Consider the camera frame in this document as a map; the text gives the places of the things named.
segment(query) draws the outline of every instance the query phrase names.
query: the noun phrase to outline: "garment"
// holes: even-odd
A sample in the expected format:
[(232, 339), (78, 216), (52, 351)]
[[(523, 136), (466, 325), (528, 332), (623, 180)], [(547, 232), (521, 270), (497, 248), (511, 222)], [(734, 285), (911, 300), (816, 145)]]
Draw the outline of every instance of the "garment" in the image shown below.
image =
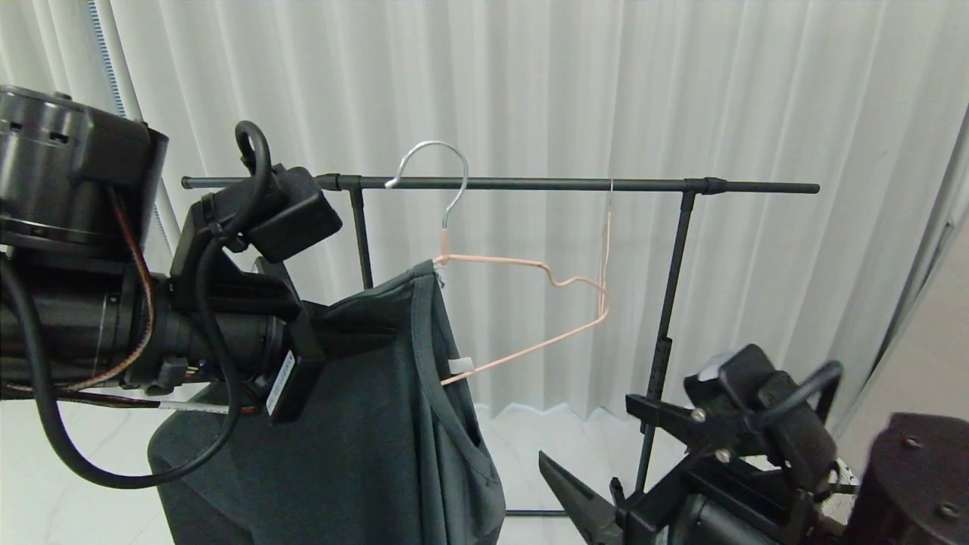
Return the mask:
[[(497, 470), (458, 358), (433, 265), (327, 307), (333, 324), (380, 324), (390, 345), (327, 363), (302, 415), (243, 417), (229, 444), (159, 487), (177, 545), (495, 543), (505, 515)], [(224, 402), (209, 387), (200, 401)], [(154, 434), (154, 471), (218, 433), (221, 416), (181, 412)]]

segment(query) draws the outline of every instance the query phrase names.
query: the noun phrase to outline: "screw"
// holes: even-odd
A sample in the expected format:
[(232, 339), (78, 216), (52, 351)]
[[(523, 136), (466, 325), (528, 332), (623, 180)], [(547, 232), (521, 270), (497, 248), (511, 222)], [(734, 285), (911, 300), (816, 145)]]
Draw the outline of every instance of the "screw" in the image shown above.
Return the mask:
[(943, 501), (935, 508), (935, 513), (947, 521), (954, 521), (962, 515), (962, 509), (954, 503)]

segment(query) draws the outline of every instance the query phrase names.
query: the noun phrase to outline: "rose gold hanger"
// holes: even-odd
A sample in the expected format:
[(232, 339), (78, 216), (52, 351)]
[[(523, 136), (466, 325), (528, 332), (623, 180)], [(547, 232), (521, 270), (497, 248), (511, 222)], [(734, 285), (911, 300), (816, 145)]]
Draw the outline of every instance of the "rose gold hanger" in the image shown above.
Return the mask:
[[(581, 326), (579, 326), (579, 327), (577, 327), (577, 328), (575, 328), (575, 329), (573, 329), (573, 330), (571, 330), (569, 332), (566, 332), (566, 333), (564, 333), (562, 335), (559, 335), (557, 337), (550, 338), (548, 340), (544, 340), (544, 341), (542, 341), (542, 342), (540, 342), (538, 344), (535, 344), (533, 346), (529, 346), (528, 348), (525, 348), (523, 350), (519, 350), (519, 351), (517, 351), (516, 353), (514, 353), (512, 355), (505, 356), (504, 358), (501, 358), (501, 359), (495, 360), (495, 361), (493, 361), (493, 362), (491, 362), (489, 364), (485, 364), (483, 366), (480, 366), (479, 368), (475, 368), (473, 370), (466, 371), (466, 372), (462, 372), (462, 373), (456, 374), (454, 376), (448, 377), (448, 378), (442, 380), (441, 381), (441, 384), (442, 385), (451, 384), (452, 382), (456, 382), (458, 380), (465, 379), (465, 378), (471, 376), (472, 374), (479, 373), (479, 372), (481, 372), (481, 371), (483, 371), (485, 369), (491, 369), (491, 368), (500, 366), (502, 364), (508, 363), (509, 361), (511, 361), (511, 360), (513, 360), (515, 358), (519, 358), (519, 357), (524, 356), (526, 354), (530, 354), (530, 353), (532, 353), (532, 352), (534, 352), (536, 350), (540, 350), (542, 348), (545, 348), (546, 346), (549, 346), (550, 344), (554, 344), (555, 342), (558, 342), (560, 340), (563, 340), (563, 339), (565, 339), (567, 337), (571, 337), (571, 336), (573, 336), (575, 334), (578, 334), (578, 333), (583, 332), (583, 331), (585, 331), (585, 330), (587, 330), (589, 328), (593, 328), (593, 327), (601, 324), (602, 321), (606, 319), (606, 316), (609, 315), (609, 310), (610, 310), (609, 292), (601, 284), (597, 284), (596, 282), (593, 282), (592, 280), (590, 280), (588, 278), (585, 278), (583, 276), (573, 276), (572, 278), (569, 278), (568, 280), (559, 282), (559, 281), (555, 280), (555, 277), (552, 275), (552, 272), (551, 272), (551, 269), (549, 268), (549, 266), (546, 265), (545, 263), (542, 263), (541, 261), (531, 261), (531, 260), (527, 260), (527, 259), (516, 259), (516, 258), (511, 258), (511, 257), (490, 257), (490, 256), (483, 256), (483, 255), (460, 255), (460, 254), (452, 254), (452, 253), (449, 252), (449, 250), (448, 250), (448, 217), (451, 215), (451, 210), (454, 208), (454, 205), (456, 205), (457, 204), (457, 201), (459, 201), (461, 199), (461, 196), (464, 195), (464, 191), (468, 187), (468, 160), (464, 157), (464, 154), (461, 153), (453, 145), (450, 145), (450, 144), (447, 144), (447, 143), (444, 143), (444, 142), (439, 142), (439, 141), (425, 141), (425, 142), (421, 142), (421, 143), (415, 145), (413, 148), (411, 148), (410, 151), (407, 152), (406, 155), (404, 155), (404, 158), (401, 159), (400, 166), (397, 168), (397, 176), (394, 176), (392, 179), (388, 180), (387, 183), (385, 184), (385, 187), (387, 187), (387, 188), (394, 187), (400, 181), (400, 178), (403, 176), (403, 174), (404, 174), (404, 168), (407, 166), (407, 163), (408, 163), (408, 161), (410, 161), (411, 157), (418, 150), (420, 150), (420, 149), (422, 149), (424, 147), (427, 147), (429, 145), (442, 145), (443, 147), (446, 147), (447, 149), (453, 151), (454, 154), (457, 155), (461, 159), (461, 166), (464, 168), (464, 172), (463, 172), (463, 175), (461, 177), (461, 187), (460, 187), (460, 189), (458, 189), (457, 195), (454, 197), (454, 199), (451, 201), (451, 203), (444, 210), (444, 219), (441, 222), (441, 255), (439, 255), (438, 257), (434, 258), (434, 264), (435, 265), (440, 265), (440, 266), (443, 267), (443, 266), (447, 265), (450, 261), (463, 261), (463, 262), (467, 262), (467, 263), (499, 263), (499, 264), (505, 264), (505, 265), (522, 265), (522, 266), (525, 266), (525, 267), (534, 267), (536, 269), (541, 269), (541, 270), (545, 271), (546, 276), (548, 277), (548, 281), (553, 286), (555, 286), (555, 287), (563, 287), (563, 286), (568, 286), (569, 284), (572, 284), (572, 283), (575, 283), (575, 282), (581, 282), (581, 283), (588, 284), (588, 285), (596, 288), (597, 290), (599, 290), (599, 293), (601, 294), (600, 299), (599, 299), (599, 312), (598, 312), (598, 316), (596, 317), (595, 320), (592, 320), (591, 322), (588, 322), (586, 324), (583, 324), (583, 325), (581, 325)], [(606, 247), (608, 247), (609, 246), (609, 232), (608, 232), (608, 230), (607, 230), (606, 240), (607, 240), (606, 241)]]

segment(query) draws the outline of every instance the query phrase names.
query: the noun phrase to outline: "metal hanger hook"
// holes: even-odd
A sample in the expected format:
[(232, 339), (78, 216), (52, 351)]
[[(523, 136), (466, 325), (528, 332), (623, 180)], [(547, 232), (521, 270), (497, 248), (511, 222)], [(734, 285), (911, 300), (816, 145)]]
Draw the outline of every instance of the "metal hanger hook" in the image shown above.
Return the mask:
[(442, 229), (447, 229), (448, 216), (451, 215), (451, 209), (454, 208), (454, 205), (456, 205), (457, 202), (461, 200), (461, 196), (464, 195), (464, 190), (468, 188), (468, 160), (467, 158), (464, 157), (464, 154), (461, 153), (459, 149), (457, 149), (451, 144), (448, 144), (446, 142), (441, 142), (439, 140), (425, 140), (424, 142), (418, 143), (417, 145), (412, 147), (411, 150), (408, 151), (406, 155), (404, 155), (403, 159), (400, 160), (400, 166), (397, 167), (397, 176), (394, 176), (393, 178), (387, 180), (387, 183), (384, 184), (384, 187), (391, 189), (397, 183), (399, 183), (400, 178), (404, 176), (404, 168), (407, 167), (407, 163), (411, 160), (411, 157), (413, 157), (414, 154), (418, 152), (418, 150), (424, 147), (428, 147), (429, 145), (442, 145), (443, 147), (446, 147), (447, 149), (453, 151), (454, 155), (457, 155), (458, 158), (461, 159), (461, 167), (464, 169), (464, 172), (461, 176), (461, 188), (457, 190), (457, 195), (454, 196), (453, 200), (451, 200), (451, 203), (446, 208), (444, 208), (444, 219), (441, 220), (441, 227)]

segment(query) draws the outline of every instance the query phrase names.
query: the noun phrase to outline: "black clothing rack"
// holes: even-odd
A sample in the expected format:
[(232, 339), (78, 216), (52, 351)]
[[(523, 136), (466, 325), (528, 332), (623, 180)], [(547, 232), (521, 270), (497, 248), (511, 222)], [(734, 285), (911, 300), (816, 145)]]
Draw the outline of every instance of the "black clothing rack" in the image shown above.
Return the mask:
[[(328, 174), (315, 177), (322, 189), (329, 191), (348, 191), (354, 212), (354, 226), (357, 231), (357, 248), (360, 259), (360, 273), (363, 287), (373, 287), (373, 272), (370, 267), (370, 246), (366, 234), (366, 217), (363, 212), (363, 190), (384, 189), (387, 176), (355, 176)], [(187, 189), (222, 188), (238, 181), (228, 177), (184, 177), (182, 186)], [(459, 189), (460, 177), (402, 177), (394, 189)], [(679, 222), (673, 242), (670, 274), (667, 278), (663, 310), (660, 314), (660, 327), (656, 335), (653, 361), (646, 386), (646, 397), (659, 400), (663, 396), (667, 368), (670, 364), (672, 339), (670, 318), (676, 284), (683, 263), (683, 250), (686, 247), (686, 234), (690, 228), (690, 215), (698, 195), (718, 193), (817, 193), (821, 186), (816, 183), (779, 183), (758, 181), (726, 181), (717, 177), (684, 179), (624, 179), (624, 178), (559, 178), (559, 177), (470, 177), (468, 190), (501, 189), (512, 191), (664, 191), (682, 193), (679, 205)], [(646, 470), (653, 448), (656, 429), (643, 423), (640, 467), (636, 476), (636, 491), (644, 492)], [(565, 511), (546, 511), (538, 509), (509, 510), (510, 516), (567, 516)]]

